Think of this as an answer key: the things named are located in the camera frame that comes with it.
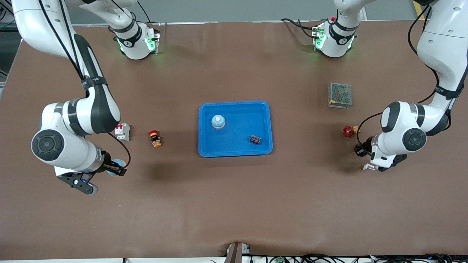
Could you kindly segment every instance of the brown table surface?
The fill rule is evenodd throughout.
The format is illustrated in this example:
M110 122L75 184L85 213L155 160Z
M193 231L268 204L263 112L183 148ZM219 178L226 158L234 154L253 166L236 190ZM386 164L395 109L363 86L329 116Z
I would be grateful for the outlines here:
M451 129L385 173L360 170L368 159L342 135L433 90L406 42L409 25L363 22L338 59L281 23L167 26L160 54L141 61L121 55L106 28L78 29L132 125L127 174L98 174L94 196L30 150L44 106L83 91L66 59L23 42L0 100L0 259L220 256L234 241L272 255L468 254L466 95ZM351 109L327 106L330 81L353 86ZM200 105L246 100L269 103L273 152L202 158ZM152 129L163 147L152 147ZM378 131L376 118L362 138ZM108 135L88 139L126 160Z

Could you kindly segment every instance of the white robotic arm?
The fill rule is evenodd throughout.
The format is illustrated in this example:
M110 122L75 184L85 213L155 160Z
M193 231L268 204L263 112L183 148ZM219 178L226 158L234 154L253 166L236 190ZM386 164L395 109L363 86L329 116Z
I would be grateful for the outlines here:
M359 11L374 0L335 0L338 15L315 30L315 46L325 55L340 57L351 47L359 25ZM370 167L385 171L420 150L427 137L443 131L453 104L463 90L468 72L468 1L419 0L430 4L432 17L417 46L419 58L434 69L440 81L429 105L393 102L382 112L382 133L354 148L359 156L371 156Z
M468 73L468 1L437 0L431 3L427 24L417 54L439 76L439 85L429 105L393 102L382 113L382 133L367 139L363 149L371 155L374 169L384 171L420 150L427 137L443 131L455 100L463 91Z
M157 54L160 34L152 27L136 21L136 17L126 9L137 0L83 0L78 5L109 24L117 36L122 53L128 58L138 60Z
M344 55L355 37L361 23L361 9L376 0L334 0L336 17L313 28L314 47L328 57Z
M105 170L124 175L125 167L84 136L111 132L120 121L97 59L85 38L71 28L62 0L14 0L16 24L23 39L47 54L69 58L78 68L86 97L47 105L40 130L31 142L34 155L55 166L56 175L71 187L94 194L89 182Z

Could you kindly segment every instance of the plastic tray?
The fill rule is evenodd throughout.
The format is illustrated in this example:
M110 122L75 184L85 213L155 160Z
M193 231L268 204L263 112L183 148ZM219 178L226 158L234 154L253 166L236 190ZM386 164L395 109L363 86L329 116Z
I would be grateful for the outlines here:
M226 125L215 129L211 119L222 115ZM250 142L254 135L260 144ZM264 155L273 150L270 107L264 101L207 103L198 112L198 152L204 157Z

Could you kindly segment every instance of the green led light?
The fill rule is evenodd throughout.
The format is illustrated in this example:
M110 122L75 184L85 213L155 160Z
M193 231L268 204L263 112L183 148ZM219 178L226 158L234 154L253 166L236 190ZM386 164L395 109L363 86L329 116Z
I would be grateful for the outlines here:
M354 40L354 37L352 37L352 38L351 38L351 40L350 40L350 44L349 44L349 46L348 46L348 49L350 49L350 48L351 48L351 45L352 45L352 41L353 41L353 40Z
M155 50L156 48L155 48L155 45L154 45L154 41L151 40L151 39L147 39L147 38L145 38L145 39L146 39L146 44L147 44L147 46L148 46L148 49L149 49L150 51Z
M124 53L124 48L122 47L122 43L120 43L120 40L117 39L118 46L120 47L120 51Z
M321 49L323 47L323 43L327 39L327 36L325 34L322 34L319 39L317 39L317 42L315 44L315 47L318 49Z

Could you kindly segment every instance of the yellow tape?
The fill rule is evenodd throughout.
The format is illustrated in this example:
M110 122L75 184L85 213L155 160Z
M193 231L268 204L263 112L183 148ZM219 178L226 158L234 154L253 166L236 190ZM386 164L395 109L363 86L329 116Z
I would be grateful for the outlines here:
M420 13L423 12L423 10L421 9L421 6L420 6L418 3L416 3L415 1L413 1L413 5L414 5L414 9L416 10L416 16L418 16Z

